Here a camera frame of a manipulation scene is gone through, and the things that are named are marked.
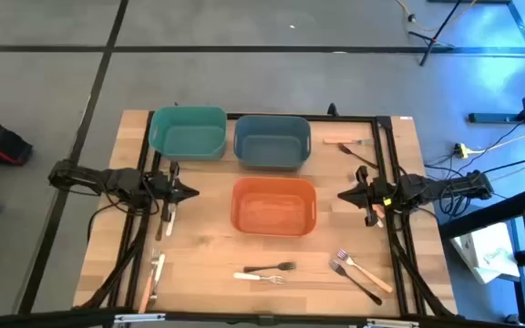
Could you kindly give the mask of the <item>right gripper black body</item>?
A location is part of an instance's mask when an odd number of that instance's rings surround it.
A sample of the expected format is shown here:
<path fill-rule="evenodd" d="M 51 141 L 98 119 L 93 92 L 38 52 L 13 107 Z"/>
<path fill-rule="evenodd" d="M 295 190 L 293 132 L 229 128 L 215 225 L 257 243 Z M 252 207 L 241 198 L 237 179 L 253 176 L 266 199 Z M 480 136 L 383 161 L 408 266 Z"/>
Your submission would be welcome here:
<path fill-rule="evenodd" d="M 368 171 L 367 166 L 360 166 L 356 173 L 355 178 L 362 187 L 365 187 L 365 208 L 366 217 L 365 225 L 368 227 L 377 226 L 375 217 L 371 212 L 371 205 L 378 204 L 378 198 L 386 195 L 389 191 L 389 185 L 384 178 L 374 178 L 371 183 L 367 182 Z"/>

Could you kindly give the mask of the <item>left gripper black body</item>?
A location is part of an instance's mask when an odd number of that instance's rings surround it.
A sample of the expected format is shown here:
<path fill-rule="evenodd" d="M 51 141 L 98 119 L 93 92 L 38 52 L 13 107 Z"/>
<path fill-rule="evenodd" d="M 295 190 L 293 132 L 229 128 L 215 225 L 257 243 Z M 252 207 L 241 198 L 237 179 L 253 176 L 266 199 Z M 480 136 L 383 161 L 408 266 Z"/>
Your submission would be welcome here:
<path fill-rule="evenodd" d="M 178 176 L 179 176 L 180 166 L 177 161 L 172 161 L 170 163 L 169 168 L 169 174 L 165 174 L 162 171 L 153 171 L 150 173 L 145 174 L 145 189 L 146 192 L 149 194 L 150 202 L 151 202 L 151 209 L 149 210 L 150 214 L 157 214 L 160 212 L 160 205 L 159 200 L 163 200 L 164 202 L 173 202 L 175 199 L 175 193 L 178 191 L 177 188 L 177 182 L 178 182 Z M 148 180 L 156 175 L 163 175 L 168 178 L 168 182 L 170 184 L 170 192 L 167 194 L 167 196 L 164 199 L 156 199 L 150 190 Z"/>

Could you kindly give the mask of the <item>white handled knife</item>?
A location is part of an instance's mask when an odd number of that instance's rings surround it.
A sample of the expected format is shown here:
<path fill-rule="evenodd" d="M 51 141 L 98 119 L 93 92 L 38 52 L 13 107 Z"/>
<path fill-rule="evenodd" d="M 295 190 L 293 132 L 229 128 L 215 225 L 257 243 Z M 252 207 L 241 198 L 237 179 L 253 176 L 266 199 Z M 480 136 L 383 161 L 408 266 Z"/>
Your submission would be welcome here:
<path fill-rule="evenodd" d="M 164 253 L 161 253 L 159 258 L 158 258 L 157 267 L 156 267 L 156 270 L 155 270 L 155 273 L 154 273 L 154 276 L 153 276 L 152 289 L 151 289 L 150 295 L 149 295 L 149 299 L 151 301 L 156 301 L 157 300 L 157 291 L 158 291 L 158 286 L 159 286 L 160 277 L 161 277 L 161 274 L 162 274 L 162 271 L 163 271 L 163 266 L 164 266 L 164 263 L 165 263 L 165 259 L 166 259 L 166 255 Z"/>

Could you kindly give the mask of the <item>orange plastic bin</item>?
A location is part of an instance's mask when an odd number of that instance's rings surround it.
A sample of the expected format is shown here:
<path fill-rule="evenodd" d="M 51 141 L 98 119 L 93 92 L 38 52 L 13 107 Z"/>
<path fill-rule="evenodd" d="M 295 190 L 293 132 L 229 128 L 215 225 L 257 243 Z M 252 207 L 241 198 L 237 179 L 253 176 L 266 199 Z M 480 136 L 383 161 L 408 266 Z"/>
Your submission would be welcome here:
<path fill-rule="evenodd" d="M 233 185 L 230 215 L 242 233 L 302 237 L 316 226 L 316 191 L 305 179 L 240 178 Z"/>

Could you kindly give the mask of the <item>teal plastic bin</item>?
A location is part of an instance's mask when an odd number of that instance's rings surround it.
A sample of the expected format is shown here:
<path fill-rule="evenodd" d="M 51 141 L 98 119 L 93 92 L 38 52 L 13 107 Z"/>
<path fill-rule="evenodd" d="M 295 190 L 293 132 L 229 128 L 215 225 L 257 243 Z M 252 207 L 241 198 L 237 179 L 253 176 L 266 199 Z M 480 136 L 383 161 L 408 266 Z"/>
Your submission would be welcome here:
<path fill-rule="evenodd" d="M 164 107 L 152 116 L 149 144 L 171 161 L 218 160 L 226 149 L 226 128 L 222 108 Z"/>

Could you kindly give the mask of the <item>blue plastic bin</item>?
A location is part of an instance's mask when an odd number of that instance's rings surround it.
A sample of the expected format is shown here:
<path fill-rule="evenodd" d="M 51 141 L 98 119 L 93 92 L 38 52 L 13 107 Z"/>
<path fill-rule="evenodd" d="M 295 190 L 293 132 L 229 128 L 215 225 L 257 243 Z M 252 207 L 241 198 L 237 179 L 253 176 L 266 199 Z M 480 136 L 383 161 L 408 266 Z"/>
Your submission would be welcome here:
<path fill-rule="evenodd" d="M 295 116 L 247 115 L 236 121 L 233 151 L 250 169 L 298 170 L 311 155 L 311 126 Z"/>

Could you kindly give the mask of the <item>black slanted beam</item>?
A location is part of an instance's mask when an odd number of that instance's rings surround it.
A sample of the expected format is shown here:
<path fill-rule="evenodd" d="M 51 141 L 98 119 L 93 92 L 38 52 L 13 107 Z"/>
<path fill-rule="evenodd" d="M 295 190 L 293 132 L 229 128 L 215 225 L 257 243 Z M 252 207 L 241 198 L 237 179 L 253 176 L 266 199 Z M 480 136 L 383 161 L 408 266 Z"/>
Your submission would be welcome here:
<path fill-rule="evenodd" d="M 442 239 L 452 239 L 495 223 L 519 217 L 525 211 L 525 191 L 486 208 L 475 210 L 463 217 L 439 226 Z"/>

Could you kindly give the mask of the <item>black crossbar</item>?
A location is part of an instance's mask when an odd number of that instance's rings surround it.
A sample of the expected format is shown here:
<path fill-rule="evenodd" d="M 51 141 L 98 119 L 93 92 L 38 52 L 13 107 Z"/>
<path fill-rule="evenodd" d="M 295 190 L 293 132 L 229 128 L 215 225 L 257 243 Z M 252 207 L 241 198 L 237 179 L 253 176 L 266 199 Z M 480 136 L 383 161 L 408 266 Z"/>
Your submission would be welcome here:
<path fill-rule="evenodd" d="M 101 309 L 77 308 L 49 313 L 7 314 L 0 316 L 0 328 L 90 328 L 114 324 L 115 315 L 128 313 L 132 312 L 126 307 L 113 307 Z M 273 327 L 280 324 L 332 324 L 364 327 L 368 318 L 376 318 L 418 322 L 420 328 L 525 328 L 525 324 L 492 323 L 468 320 L 459 316 L 438 317 L 418 314 L 408 314 L 401 317 L 185 312 L 168 312 L 166 314 L 165 321 L 153 323 L 248 323 L 261 327 Z"/>

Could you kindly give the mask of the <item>white cardboard box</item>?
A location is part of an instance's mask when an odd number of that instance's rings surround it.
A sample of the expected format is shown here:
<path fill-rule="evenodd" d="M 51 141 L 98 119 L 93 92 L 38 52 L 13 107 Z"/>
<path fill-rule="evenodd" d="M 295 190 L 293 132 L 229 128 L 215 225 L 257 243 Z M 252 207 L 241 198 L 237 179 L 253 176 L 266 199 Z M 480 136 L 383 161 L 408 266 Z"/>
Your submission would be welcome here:
<path fill-rule="evenodd" d="M 500 275 L 520 277 L 508 226 L 504 222 L 450 240 L 476 281 L 487 284 Z"/>

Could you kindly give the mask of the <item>blue metal bar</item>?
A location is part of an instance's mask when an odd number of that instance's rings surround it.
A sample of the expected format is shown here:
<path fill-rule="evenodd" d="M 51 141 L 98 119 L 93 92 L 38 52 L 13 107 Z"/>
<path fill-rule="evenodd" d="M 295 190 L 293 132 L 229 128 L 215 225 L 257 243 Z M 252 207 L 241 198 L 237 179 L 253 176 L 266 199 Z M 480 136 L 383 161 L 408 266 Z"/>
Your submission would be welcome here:
<path fill-rule="evenodd" d="M 524 122 L 524 115 L 505 113 L 470 113 L 468 122 L 477 124 L 519 124 Z"/>

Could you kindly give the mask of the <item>black tripod stand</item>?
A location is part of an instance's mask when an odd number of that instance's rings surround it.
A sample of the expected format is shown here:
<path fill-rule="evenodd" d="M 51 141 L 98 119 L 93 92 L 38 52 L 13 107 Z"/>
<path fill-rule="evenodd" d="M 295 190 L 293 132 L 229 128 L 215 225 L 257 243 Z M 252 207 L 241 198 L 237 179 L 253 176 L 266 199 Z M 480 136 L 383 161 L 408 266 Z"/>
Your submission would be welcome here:
<path fill-rule="evenodd" d="M 407 32 L 408 35 L 418 38 L 426 43 L 426 50 L 418 63 L 421 67 L 423 67 L 426 64 L 429 56 L 432 53 L 433 48 L 438 45 L 438 39 L 441 33 L 447 27 L 447 25 L 453 21 L 461 3 L 462 0 L 455 0 L 453 7 L 441 23 L 441 25 L 436 28 L 424 28 L 420 26 L 419 22 L 417 21 L 417 16 L 414 13 L 407 13 L 407 22 L 410 25 L 413 25 L 417 28 L 417 32 L 409 30 Z"/>

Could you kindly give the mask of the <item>black table frame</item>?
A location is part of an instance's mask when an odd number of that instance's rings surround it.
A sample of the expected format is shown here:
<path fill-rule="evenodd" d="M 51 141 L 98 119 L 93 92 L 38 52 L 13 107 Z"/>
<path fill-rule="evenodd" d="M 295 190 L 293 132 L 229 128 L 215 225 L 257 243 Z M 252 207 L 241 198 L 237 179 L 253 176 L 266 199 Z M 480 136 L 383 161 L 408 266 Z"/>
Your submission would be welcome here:
<path fill-rule="evenodd" d="M 157 216 L 146 220 L 147 235 L 140 256 L 124 271 L 117 305 L 137 307 L 149 274 L 152 249 L 166 255 L 154 310 L 161 313 L 239 313 L 324 316 L 401 317 L 431 315 L 423 293 L 416 288 L 390 248 L 388 230 L 366 227 L 365 212 L 337 198 L 349 190 L 348 179 L 361 161 L 324 144 L 324 138 L 372 139 L 373 146 L 346 145 L 374 161 L 371 175 L 390 177 L 399 159 L 412 172 L 424 170 L 414 121 L 401 117 L 332 117 L 312 115 L 310 158 L 296 171 L 316 191 L 317 222 L 303 237 L 245 234 L 231 223 L 234 183 L 251 175 L 227 149 L 214 161 L 184 161 L 181 181 L 196 189 L 197 197 L 183 201 L 172 234 Z M 354 261 L 393 287 L 385 292 L 358 269 L 337 257 L 345 250 Z M 336 260 L 346 272 L 378 296 L 378 306 L 362 291 L 329 267 Z M 293 261 L 290 271 L 264 270 L 284 284 L 233 278 L 245 266 L 270 266 Z"/>

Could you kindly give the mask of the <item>silver metal bracket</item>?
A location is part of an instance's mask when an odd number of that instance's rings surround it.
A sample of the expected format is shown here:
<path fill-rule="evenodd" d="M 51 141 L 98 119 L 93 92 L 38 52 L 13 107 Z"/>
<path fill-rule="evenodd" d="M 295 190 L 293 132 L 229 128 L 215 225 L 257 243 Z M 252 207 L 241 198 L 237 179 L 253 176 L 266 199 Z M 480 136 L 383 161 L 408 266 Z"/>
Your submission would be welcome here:
<path fill-rule="evenodd" d="M 166 313 L 128 313 L 128 314 L 117 314 L 114 316 L 114 324 L 125 324 L 125 323 L 152 323 L 165 321 L 167 317 Z"/>
<path fill-rule="evenodd" d="M 420 328 L 418 322 L 368 318 L 365 328 Z"/>

